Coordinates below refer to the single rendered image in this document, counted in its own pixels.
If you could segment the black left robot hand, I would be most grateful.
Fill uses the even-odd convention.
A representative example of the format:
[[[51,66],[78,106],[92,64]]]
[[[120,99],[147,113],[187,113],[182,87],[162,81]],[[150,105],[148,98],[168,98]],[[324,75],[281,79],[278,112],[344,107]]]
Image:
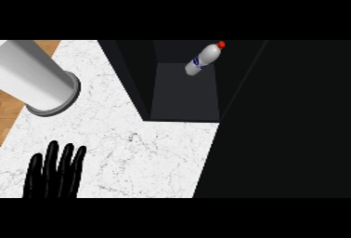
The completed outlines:
[[[69,143],[58,152],[57,141],[48,143],[47,152],[38,152],[29,158],[23,198],[76,197],[85,154],[85,146],[75,151]]]

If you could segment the clear red-capped water bottle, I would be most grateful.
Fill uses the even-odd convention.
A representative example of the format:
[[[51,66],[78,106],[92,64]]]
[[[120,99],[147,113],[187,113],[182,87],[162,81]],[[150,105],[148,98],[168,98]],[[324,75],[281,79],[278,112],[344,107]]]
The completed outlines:
[[[198,55],[191,59],[185,65],[185,74],[193,76],[200,70],[210,64],[221,55],[224,49],[224,41],[219,41],[215,44],[207,45]]]

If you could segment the dark flat cabinet door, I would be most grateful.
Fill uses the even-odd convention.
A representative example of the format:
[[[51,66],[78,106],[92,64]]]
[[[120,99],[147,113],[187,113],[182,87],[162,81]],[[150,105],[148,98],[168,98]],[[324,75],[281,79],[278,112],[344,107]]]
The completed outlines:
[[[351,197],[351,40],[265,43],[193,196]]]

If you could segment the pale grey dark-rimmed cylinder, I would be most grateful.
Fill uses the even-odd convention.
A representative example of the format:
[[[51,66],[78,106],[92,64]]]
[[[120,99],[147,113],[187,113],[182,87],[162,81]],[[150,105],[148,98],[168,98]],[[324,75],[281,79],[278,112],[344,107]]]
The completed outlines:
[[[32,114],[50,117],[75,102],[80,82],[32,40],[0,40],[0,89]]]

